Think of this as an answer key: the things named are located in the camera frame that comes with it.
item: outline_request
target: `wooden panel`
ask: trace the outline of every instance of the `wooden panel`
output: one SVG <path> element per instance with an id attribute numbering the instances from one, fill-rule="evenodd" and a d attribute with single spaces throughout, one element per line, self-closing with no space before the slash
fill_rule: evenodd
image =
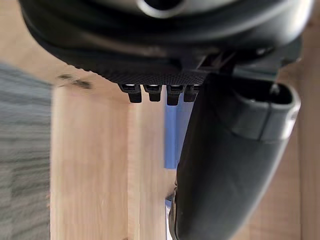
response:
<path id="1" fill-rule="evenodd" d="M 320 26 L 304 33 L 303 71 L 299 76 L 302 108 L 299 115 L 301 225 L 303 240 L 320 239 Z"/>
<path id="2" fill-rule="evenodd" d="M 164 168 L 164 109 L 163 101 L 129 105 L 129 240 L 166 239 L 165 197 L 176 171 Z"/>
<path id="3" fill-rule="evenodd" d="M 126 239 L 128 105 L 85 91 L 53 91 L 51 239 Z"/>

